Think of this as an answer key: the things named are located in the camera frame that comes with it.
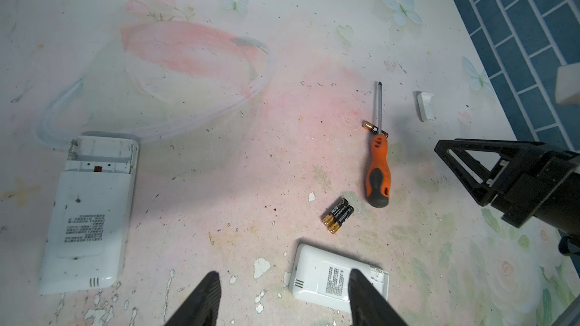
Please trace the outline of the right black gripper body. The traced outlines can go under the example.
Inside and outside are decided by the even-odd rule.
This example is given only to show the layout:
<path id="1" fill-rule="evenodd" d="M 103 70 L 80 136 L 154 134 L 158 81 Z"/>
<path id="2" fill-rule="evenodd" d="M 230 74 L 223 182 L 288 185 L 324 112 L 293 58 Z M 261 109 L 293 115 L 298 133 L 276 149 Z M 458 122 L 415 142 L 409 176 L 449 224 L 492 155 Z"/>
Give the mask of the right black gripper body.
<path id="1" fill-rule="evenodd" d="M 562 254 L 579 252 L 579 154 L 548 144 L 505 144 L 490 205 L 520 228 L 533 217 L 564 235 Z"/>

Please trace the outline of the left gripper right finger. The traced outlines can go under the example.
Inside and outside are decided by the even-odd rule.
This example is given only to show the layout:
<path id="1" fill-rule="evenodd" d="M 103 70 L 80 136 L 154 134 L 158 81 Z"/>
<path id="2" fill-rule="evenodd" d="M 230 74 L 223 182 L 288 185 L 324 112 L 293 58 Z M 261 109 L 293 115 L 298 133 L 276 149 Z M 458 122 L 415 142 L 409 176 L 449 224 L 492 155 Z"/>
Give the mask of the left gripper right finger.
<path id="1" fill-rule="evenodd" d="M 353 326 L 407 326 L 364 274 L 357 269 L 350 271 L 348 296 Z"/>

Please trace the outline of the white remote with display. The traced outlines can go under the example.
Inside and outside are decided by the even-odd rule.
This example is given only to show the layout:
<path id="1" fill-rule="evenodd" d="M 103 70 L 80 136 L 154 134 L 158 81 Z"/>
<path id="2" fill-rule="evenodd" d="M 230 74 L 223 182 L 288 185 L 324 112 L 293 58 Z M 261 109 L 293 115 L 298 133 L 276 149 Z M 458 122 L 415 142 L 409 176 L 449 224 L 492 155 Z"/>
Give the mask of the white remote with display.
<path id="1" fill-rule="evenodd" d="M 298 300 L 350 312 L 348 284 L 353 269 L 361 271 L 379 294 L 388 298 L 386 271 L 308 244 L 297 248 L 289 289 Z"/>

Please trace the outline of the orange black screwdriver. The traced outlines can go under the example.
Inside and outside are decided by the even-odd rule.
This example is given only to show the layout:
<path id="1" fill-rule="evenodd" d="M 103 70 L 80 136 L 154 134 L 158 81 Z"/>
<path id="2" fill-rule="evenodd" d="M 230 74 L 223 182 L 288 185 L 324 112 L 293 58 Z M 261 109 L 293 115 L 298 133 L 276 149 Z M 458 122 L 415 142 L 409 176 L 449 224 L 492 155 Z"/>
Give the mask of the orange black screwdriver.
<path id="1" fill-rule="evenodd" d="M 378 119 L 377 125 L 382 130 L 382 83 L 377 82 Z M 388 166 L 388 137 L 374 135 L 370 144 L 371 162 L 366 175 L 366 199 L 374 208 L 385 208 L 389 204 L 391 189 L 391 171 Z"/>

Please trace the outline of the black gold battery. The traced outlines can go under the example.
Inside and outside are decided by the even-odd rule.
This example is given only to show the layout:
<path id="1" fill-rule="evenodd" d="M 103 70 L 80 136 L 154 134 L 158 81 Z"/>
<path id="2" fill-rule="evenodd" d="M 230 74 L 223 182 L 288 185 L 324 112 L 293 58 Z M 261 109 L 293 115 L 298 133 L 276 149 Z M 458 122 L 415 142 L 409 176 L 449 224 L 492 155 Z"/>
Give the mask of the black gold battery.
<path id="1" fill-rule="evenodd" d="M 351 205 L 348 205 L 338 217 L 335 218 L 335 221 L 328 227 L 329 232 L 331 234 L 336 234 L 344 222 L 353 214 L 354 208 Z"/>

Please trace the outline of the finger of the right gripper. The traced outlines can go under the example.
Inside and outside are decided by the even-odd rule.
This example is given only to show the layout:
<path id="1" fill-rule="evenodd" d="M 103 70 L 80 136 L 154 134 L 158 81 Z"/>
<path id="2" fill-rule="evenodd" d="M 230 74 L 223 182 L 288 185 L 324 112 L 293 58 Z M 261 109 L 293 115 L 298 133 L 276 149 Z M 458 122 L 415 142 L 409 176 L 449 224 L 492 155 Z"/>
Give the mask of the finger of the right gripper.
<path id="1" fill-rule="evenodd" d="M 435 152 L 457 176 L 478 205 L 493 203 L 496 196 L 505 196 L 519 179 L 530 172 L 542 158 L 544 144 L 513 140 L 440 140 Z M 488 169 L 474 157 L 476 152 L 496 154 L 495 164 Z"/>

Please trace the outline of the white battery cover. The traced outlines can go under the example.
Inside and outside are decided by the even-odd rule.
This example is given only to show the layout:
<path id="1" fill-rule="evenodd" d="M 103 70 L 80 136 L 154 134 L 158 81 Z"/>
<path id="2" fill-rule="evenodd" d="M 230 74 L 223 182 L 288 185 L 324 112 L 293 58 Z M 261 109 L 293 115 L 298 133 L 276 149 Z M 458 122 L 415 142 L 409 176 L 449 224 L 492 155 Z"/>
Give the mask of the white battery cover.
<path id="1" fill-rule="evenodd" d="M 433 122 L 437 118 L 433 110 L 434 94 L 429 92 L 419 92 L 416 100 L 419 108 L 419 115 L 423 122 Z"/>

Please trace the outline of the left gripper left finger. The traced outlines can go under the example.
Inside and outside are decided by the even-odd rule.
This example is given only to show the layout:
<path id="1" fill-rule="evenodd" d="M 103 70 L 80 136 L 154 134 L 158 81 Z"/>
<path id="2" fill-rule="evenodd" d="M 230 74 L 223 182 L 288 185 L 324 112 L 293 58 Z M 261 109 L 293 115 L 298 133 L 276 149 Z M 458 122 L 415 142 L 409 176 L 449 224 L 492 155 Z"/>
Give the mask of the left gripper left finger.
<path id="1" fill-rule="evenodd" d="M 211 271 L 165 323 L 165 326 L 216 326 L 220 301 L 219 273 Z"/>

